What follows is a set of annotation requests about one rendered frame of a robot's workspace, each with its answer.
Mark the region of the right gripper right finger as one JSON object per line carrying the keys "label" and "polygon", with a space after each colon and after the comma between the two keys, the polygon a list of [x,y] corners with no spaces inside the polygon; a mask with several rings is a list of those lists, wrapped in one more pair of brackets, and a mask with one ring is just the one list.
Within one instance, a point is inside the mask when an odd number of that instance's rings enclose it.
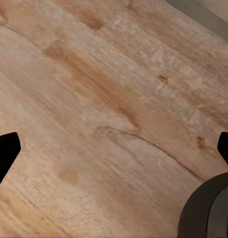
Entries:
{"label": "right gripper right finger", "polygon": [[221,133],[217,149],[228,164],[228,132],[223,131]]}

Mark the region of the cauldron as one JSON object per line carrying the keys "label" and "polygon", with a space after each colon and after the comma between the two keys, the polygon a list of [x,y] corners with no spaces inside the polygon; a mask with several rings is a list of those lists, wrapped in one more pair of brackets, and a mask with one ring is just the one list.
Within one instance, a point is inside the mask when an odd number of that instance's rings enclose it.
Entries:
{"label": "cauldron", "polygon": [[177,238],[228,238],[228,172],[192,193],[181,212]]}

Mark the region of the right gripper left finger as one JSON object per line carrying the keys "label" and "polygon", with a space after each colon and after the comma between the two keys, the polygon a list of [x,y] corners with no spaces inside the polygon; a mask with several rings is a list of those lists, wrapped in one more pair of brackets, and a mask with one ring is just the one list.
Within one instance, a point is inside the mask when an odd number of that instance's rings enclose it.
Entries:
{"label": "right gripper left finger", "polygon": [[21,150],[17,132],[0,136],[0,183]]}

